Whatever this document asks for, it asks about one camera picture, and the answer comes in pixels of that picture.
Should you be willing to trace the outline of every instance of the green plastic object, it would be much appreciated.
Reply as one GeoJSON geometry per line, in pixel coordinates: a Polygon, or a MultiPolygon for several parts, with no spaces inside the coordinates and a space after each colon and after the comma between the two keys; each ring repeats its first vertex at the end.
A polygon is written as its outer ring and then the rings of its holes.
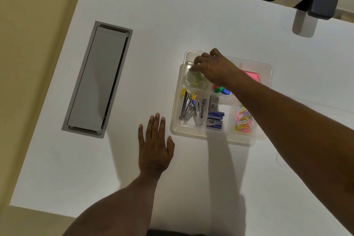
{"type": "Polygon", "coordinates": [[[225,89],[225,88],[224,87],[219,87],[214,92],[215,93],[221,93],[223,89],[225,89]]]}

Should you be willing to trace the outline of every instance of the person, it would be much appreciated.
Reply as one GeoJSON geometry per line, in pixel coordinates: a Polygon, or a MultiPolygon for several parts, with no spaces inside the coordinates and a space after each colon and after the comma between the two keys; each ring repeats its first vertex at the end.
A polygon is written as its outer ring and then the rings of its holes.
{"type": "MultiPolygon", "coordinates": [[[[286,163],[354,234],[354,131],[256,82],[217,49],[196,57],[190,70],[232,91],[286,163]]],[[[147,234],[157,182],[175,148],[171,136],[165,144],[165,126],[159,113],[151,116],[144,139],[139,125],[140,175],[84,211],[64,236],[147,234]]]]}

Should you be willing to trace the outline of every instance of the pink sticky note pad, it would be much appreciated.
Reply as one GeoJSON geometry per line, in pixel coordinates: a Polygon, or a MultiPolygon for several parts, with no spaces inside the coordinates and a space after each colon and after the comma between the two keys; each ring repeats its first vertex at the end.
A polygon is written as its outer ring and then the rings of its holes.
{"type": "Polygon", "coordinates": [[[250,71],[245,71],[243,70],[247,75],[249,75],[251,78],[253,78],[255,81],[257,82],[261,82],[260,80],[260,74],[256,73],[256,72],[250,72],[250,71]]]}

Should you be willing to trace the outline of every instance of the desk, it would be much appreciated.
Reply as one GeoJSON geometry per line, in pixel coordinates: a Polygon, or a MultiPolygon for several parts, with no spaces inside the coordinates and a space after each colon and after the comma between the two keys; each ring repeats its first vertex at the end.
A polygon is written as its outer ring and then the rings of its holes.
{"type": "MultiPolygon", "coordinates": [[[[268,63],[272,87],[354,111],[354,25],[319,21],[292,33],[295,10],[259,0],[79,0],[11,205],[78,216],[139,173],[137,128],[170,122],[187,50],[268,63]],[[62,131],[95,21],[133,29],[104,139],[62,131]]],[[[252,148],[175,136],[155,195],[152,227],[212,235],[350,235],[269,140],[252,148]]]]}

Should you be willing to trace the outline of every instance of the clear plastic container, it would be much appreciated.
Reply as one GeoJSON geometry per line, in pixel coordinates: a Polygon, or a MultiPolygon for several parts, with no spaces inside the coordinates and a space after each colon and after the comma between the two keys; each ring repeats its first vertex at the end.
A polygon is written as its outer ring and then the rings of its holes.
{"type": "MultiPolygon", "coordinates": [[[[190,76],[190,73],[188,73],[189,68],[193,65],[195,57],[201,55],[202,53],[203,52],[200,51],[189,50],[184,55],[184,62],[179,69],[175,101],[173,104],[170,124],[171,133],[174,135],[204,140],[207,140],[207,137],[210,138],[211,136],[218,136],[220,133],[222,133],[224,136],[226,136],[229,144],[243,146],[252,146],[256,140],[265,139],[266,136],[264,132],[255,121],[253,121],[252,133],[243,133],[235,130],[237,108],[241,105],[240,101],[236,98],[235,95],[215,93],[213,84],[210,83],[206,78],[203,78],[203,75],[193,74],[197,80],[190,76]],[[196,100],[207,100],[203,113],[202,126],[197,125],[195,117],[192,117],[187,122],[179,119],[183,104],[183,89],[186,89],[188,93],[194,93],[197,95],[196,100]],[[219,97],[218,111],[225,113],[222,129],[218,131],[206,127],[206,119],[208,115],[209,100],[211,95],[219,97]]],[[[261,83],[268,87],[271,86],[272,67],[270,65],[231,57],[227,58],[242,70],[259,73],[261,83]]]]}

